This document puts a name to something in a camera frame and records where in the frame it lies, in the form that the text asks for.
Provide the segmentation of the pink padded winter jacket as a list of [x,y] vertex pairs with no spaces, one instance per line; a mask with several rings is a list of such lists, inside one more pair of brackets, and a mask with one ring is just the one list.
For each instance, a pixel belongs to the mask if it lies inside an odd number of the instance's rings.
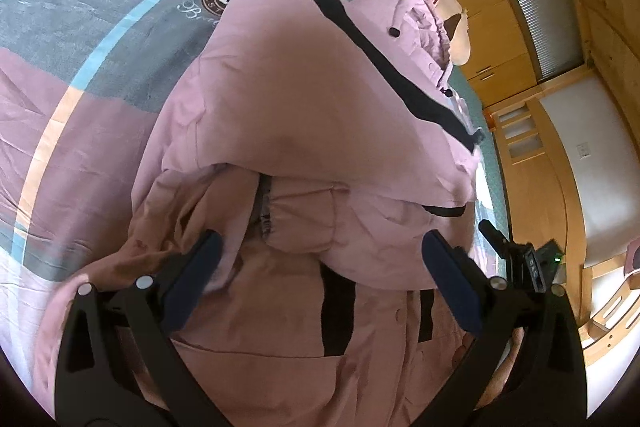
[[37,401],[82,284],[127,287],[214,230],[219,268],[174,343],[232,424],[414,421],[462,343],[423,235],[473,243],[480,149],[451,69],[430,0],[231,0],[160,111],[127,242],[43,313]]

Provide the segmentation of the plaid pink grey bedsheet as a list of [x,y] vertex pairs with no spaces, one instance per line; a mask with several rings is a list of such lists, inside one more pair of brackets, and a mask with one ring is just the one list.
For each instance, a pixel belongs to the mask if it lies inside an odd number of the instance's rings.
[[125,242],[155,119],[218,20],[201,0],[1,0],[1,348],[24,383],[56,286]]

